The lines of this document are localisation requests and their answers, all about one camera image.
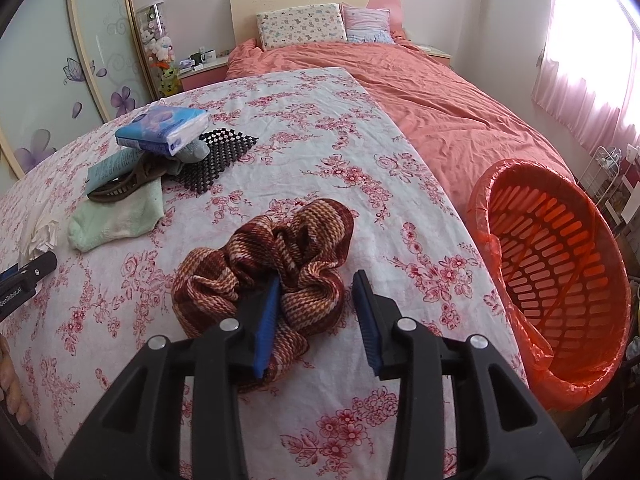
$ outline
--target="human hand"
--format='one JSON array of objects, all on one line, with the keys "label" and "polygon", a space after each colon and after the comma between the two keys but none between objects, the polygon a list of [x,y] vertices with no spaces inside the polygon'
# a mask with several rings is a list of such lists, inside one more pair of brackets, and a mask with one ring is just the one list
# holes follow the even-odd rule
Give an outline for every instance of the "human hand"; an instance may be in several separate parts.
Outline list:
[{"label": "human hand", "polygon": [[9,356],[9,343],[0,334],[0,400],[4,399],[5,393],[7,411],[23,426],[31,418],[31,409],[22,397],[20,381]]}]

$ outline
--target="bed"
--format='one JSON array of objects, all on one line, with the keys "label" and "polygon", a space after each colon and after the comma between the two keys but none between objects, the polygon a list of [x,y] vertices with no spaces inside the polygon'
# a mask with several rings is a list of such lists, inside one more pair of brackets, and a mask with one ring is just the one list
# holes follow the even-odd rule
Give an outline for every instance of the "bed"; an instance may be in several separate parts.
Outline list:
[{"label": "bed", "polygon": [[[260,48],[256,12],[323,2],[389,8],[396,44]],[[573,179],[545,137],[404,38],[400,0],[231,0],[231,9],[238,47],[229,59],[228,80],[301,68],[346,69],[409,139],[463,220],[475,182],[504,158],[533,160]]]},{"label": "bed", "polygon": [[[238,78],[163,102],[204,108],[211,127],[235,128],[258,143],[203,195],[164,181],[165,216],[148,235],[79,254],[61,234],[57,270],[0,325],[49,470],[151,336],[184,338],[170,291],[189,251],[222,246],[259,214],[287,221],[320,197],[342,202],[354,217],[350,253],[340,268],[347,286],[357,269],[365,269],[376,293],[394,298],[405,315],[456,339],[485,334],[526,380],[494,284],[460,216],[407,138],[347,71]],[[35,204],[64,231],[86,200],[86,169],[120,149],[114,131],[145,109],[65,146],[0,199],[2,268],[16,261]],[[450,388],[446,395],[450,402]],[[398,385],[380,383],[367,366],[350,300],[334,329],[313,336],[310,351],[283,380],[242,396],[240,405],[252,478],[386,476]],[[451,474],[455,437],[450,404],[446,409]],[[182,415],[180,470],[188,478],[188,384]],[[357,438],[340,437],[345,424],[354,424]]]}]

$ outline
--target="wire rack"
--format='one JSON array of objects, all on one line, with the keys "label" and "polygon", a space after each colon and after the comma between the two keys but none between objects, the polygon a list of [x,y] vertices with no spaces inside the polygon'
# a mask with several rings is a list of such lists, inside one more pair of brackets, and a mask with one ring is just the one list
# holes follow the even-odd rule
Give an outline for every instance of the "wire rack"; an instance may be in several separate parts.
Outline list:
[{"label": "wire rack", "polygon": [[604,207],[604,202],[611,195],[615,184],[620,184],[620,161],[611,155],[604,146],[591,157],[578,184],[595,202],[598,208]]}]

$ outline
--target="finger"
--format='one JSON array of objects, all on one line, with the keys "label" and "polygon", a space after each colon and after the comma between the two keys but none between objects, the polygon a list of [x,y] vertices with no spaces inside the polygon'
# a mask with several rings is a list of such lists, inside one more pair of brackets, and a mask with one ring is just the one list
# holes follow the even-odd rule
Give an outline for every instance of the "finger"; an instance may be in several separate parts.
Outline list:
[{"label": "finger", "polygon": [[11,361],[11,358],[9,356],[6,356],[0,363],[0,388],[2,388],[4,391],[7,391],[11,383],[14,382],[14,378],[14,364]]},{"label": "finger", "polygon": [[22,393],[20,391],[20,383],[18,382],[18,378],[15,378],[14,382],[11,383],[9,390],[6,393],[6,410],[10,415],[13,415],[18,411],[21,399]]},{"label": "finger", "polygon": [[26,400],[23,399],[20,403],[18,411],[15,413],[15,418],[21,426],[24,426],[31,418],[31,409]]},{"label": "finger", "polygon": [[9,342],[2,334],[0,334],[0,351],[2,351],[3,354],[9,353]]}]

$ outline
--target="mint green towel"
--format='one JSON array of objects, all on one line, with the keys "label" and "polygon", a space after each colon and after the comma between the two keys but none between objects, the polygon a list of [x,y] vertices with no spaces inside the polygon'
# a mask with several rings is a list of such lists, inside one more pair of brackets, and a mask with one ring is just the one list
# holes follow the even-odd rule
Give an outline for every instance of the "mint green towel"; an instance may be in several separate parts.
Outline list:
[{"label": "mint green towel", "polygon": [[86,200],[69,221],[69,244],[81,253],[118,238],[148,233],[164,216],[160,179],[110,204]]}]

